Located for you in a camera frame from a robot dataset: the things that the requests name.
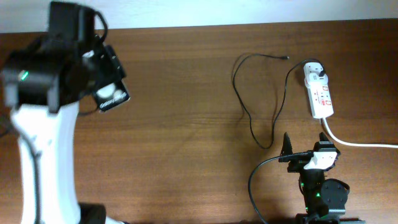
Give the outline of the black smartphone with white circles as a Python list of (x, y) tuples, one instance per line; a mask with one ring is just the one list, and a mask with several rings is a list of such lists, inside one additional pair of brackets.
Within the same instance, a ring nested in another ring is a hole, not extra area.
[(130, 100), (130, 94), (122, 80), (111, 83), (94, 92), (93, 98), (101, 113), (105, 113)]

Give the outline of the white power strip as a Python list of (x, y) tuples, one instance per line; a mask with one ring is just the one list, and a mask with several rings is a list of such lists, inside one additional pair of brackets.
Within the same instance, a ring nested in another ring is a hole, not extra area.
[(334, 113), (328, 83), (307, 90), (313, 118), (323, 119)]

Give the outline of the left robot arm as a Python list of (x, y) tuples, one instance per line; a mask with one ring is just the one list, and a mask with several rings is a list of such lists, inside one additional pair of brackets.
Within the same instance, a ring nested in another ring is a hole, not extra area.
[(19, 137), (22, 223), (112, 223), (104, 205), (78, 201), (73, 168), (80, 100), (93, 95), (106, 111), (129, 99), (112, 47), (97, 35), (43, 36), (12, 52), (1, 75)]

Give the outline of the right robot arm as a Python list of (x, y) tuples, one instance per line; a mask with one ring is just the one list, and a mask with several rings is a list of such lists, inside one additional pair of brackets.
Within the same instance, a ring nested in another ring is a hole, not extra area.
[(342, 217), (346, 213), (350, 187), (341, 180), (327, 179), (325, 175), (334, 168), (341, 152), (325, 133), (320, 133), (319, 138), (312, 150), (294, 153), (289, 135), (284, 134), (279, 162), (288, 163), (287, 172), (299, 174), (298, 186), (306, 209), (305, 213), (296, 214), (294, 223), (365, 223), (358, 218)]

